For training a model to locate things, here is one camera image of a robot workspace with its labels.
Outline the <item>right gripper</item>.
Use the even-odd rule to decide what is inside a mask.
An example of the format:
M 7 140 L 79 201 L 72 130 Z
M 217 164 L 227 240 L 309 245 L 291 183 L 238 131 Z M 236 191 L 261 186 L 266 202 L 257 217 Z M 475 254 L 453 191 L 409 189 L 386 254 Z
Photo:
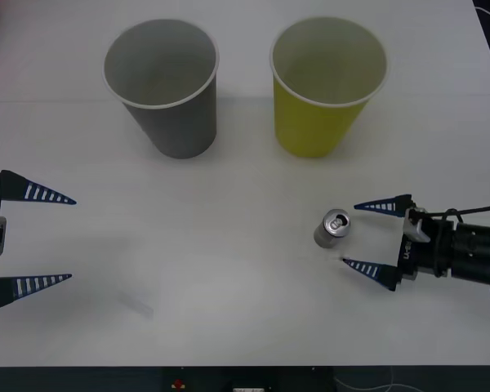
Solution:
M 355 210 L 378 213 L 405 213 L 403 237 L 398 256 L 398 268 L 367 261 L 343 258 L 352 270 L 377 282 L 389 291 L 395 291 L 402 278 L 415 280 L 418 273 L 435 275 L 434 243 L 437 224 L 424 208 L 415 207 L 410 194 L 377 199 L 354 205 Z

